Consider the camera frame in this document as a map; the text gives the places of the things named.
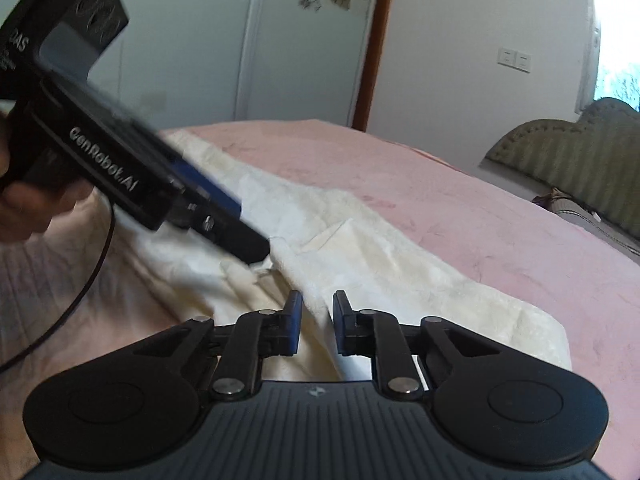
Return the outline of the left hand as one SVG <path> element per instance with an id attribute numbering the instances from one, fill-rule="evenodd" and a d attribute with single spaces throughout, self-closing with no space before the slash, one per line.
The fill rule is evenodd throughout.
<path id="1" fill-rule="evenodd" d="M 55 217 L 72 211 L 92 192 L 93 186 L 85 180 L 58 192 L 24 182 L 10 184 L 1 192 L 1 243 L 21 243 L 46 232 Z"/>

